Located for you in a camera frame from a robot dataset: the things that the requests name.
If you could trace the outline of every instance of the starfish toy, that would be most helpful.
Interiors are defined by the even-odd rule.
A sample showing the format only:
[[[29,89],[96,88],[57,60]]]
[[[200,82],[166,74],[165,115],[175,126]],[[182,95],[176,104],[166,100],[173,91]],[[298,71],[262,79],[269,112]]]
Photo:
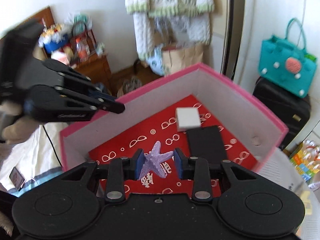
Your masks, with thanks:
[[[173,156],[173,151],[160,154],[161,143],[156,141],[151,152],[144,154],[146,161],[142,166],[139,179],[142,179],[149,171],[154,171],[160,178],[165,178],[165,173],[160,163],[169,160]]]

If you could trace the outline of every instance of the brown paper bag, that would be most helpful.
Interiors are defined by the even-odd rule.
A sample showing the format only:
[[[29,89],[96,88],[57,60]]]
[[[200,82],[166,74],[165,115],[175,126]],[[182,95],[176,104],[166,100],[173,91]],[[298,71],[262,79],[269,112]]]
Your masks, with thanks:
[[[203,45],[198,43],[191,47],[170,45],[162,49],[162,66],[164,75],[176,73],[182,69],[203,61]]]

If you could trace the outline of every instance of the plastic bottle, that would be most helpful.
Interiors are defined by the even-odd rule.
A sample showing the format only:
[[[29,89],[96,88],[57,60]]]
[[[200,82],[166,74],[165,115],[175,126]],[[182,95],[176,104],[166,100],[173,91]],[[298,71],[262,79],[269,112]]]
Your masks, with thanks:
[[[84,62],[88,59],[88,53],[87,53],[86,47],[82,43],[80,38],[76,39],[76,43],[77,43],[77,51],[78,51],[78,56],[80,58],[80,61]]]

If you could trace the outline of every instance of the red surface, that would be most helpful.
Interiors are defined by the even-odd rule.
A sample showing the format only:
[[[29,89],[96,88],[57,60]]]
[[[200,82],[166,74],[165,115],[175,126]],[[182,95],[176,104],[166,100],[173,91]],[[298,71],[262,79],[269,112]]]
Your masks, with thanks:
[[[186,156],[190,156],[187,135],[182,132],[177,132],[176,124],[171,124],[166,129],[162,129],[161,124],[163,122],[168,122],[170,118],[175,117],[175,109],[177,107],[192,107],[196,103],[199,103],[199,101],[194,96],[190,95],[173,104],[172,106],[169,106],[163,111],[143,120],[142,122],[122,132],[111,140],[103,143],[102,145],[92,150],[89,155],[93,160],[99,161],[99,163],[101,164],[108,164],[110,163],[111,158],[119,158],[121,156],[132,157],[138,148],[142,148],[145,152],[149,152],[151,151],[154,143],[156,141],[160,141],[161,153],[172,151],[176,147],[179,147],[182,149],[183,153]],[[198,110],[200,114],[209,113],[205,106],[199,107]],[[222,136],[222,140],[226,145],[228,158],[232,161],[236,161],[237,163],[239,163],[240,161],[242,166],[248,169],[252,169],[257,163],[256,159],[251,154],[247,153],[247,149],[239,141],[236,140],[236,143],[234,143],[235,137],[223,127],[223,124],[219,122],[219,120],[216,119],[213,114],[210,118],[207,118],[207,120],[203,122],[202,126],[206,127],[212,125],[221,126],[222,130],[220,133]],[[156,133],[154,135],[150,133],[152,129],[156,130]],[[167,145],[165,143],[166,139],[172,139],[174,134],[178,134],[180,136],[180,139],[177,141],[173,141],[171,145]],[[145,136],[147,137],[147,139],[138,141],[133,147],[130,148],[130,143],[133,140],[137,140],[139,136]],[[127,180],[125,182],[126,195],[128,196],[129,193],[188,193],[189,195],[191,195],[193,182],[180,180],[178,178],[173,160],[170,159],[166,161],[165,163],[163,163],[163,166],[164,168],[167,167],[166,171],[168,175],[165,179],[161,179],[155,173],[150,172],[149,178],[145,176],[145,179],[138,181]],[[101,181],[101,184],[105,189],[106,181]],[[213,180],[213,194],[214,196],[219,196],[220,189],[215,185],[217,185],[217,183]]]

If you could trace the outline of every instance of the blue basket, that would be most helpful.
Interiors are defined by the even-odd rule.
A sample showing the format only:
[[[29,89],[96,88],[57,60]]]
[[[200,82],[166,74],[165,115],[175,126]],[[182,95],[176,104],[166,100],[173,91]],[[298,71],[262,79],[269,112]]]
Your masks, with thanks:
[[[58,43],[55,43],[54,41],[51,41],[50,43],[44,44],[44,48],[46,52],[52,53],[53,51],[60,49],[64,45],[66,45],[69,41],[68,34],[65,34],[62,36],[62,40]]]

